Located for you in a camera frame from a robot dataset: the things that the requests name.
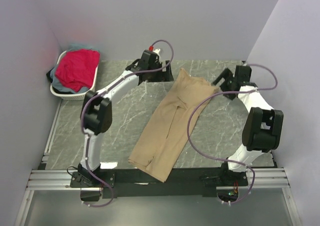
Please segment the beige t shirt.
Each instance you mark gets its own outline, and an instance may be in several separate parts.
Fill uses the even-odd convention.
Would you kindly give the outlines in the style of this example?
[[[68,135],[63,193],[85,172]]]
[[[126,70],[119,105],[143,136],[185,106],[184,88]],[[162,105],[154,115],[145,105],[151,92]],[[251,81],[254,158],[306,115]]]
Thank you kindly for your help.
[[[128,162],[165,182],[188,141],[206,104],[200,103],[219,91],[202,77],[192,77],[183,68],[152,114]]]

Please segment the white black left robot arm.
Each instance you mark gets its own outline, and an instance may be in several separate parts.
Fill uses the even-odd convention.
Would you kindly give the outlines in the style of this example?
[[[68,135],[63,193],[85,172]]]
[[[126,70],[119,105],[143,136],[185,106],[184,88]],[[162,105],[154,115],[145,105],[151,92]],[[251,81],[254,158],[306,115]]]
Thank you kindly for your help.
[[[108,86],[85,95],[80,114],[81,131],[84,134],[83,157],[77,167],[82,181],[88,187],[107,185],[101,175],[100,153],[102,134],[113,121],[113,106],[130,90],[143,82],[173,81],[171,62],[173,58],[161,62],[160,50],[150,47],[141,57],[127,66],[124,72]]]

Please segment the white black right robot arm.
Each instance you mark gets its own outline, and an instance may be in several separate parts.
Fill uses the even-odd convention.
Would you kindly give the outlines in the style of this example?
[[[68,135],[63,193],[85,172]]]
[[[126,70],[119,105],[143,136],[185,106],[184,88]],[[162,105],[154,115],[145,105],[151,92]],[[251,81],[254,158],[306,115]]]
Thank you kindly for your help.
[[[251,82],[252,69],[249,65],[237,65],[235,72],[226,68],[213,81],[213,85],[223,79],[219,86],[226,98],[238,98],[248,111],[242,131],[242,144],[220,167],[219,179],[230,186],[240,180],[247,166],[259,156],[278,148],[281,139],[284,113],[272,108]]]

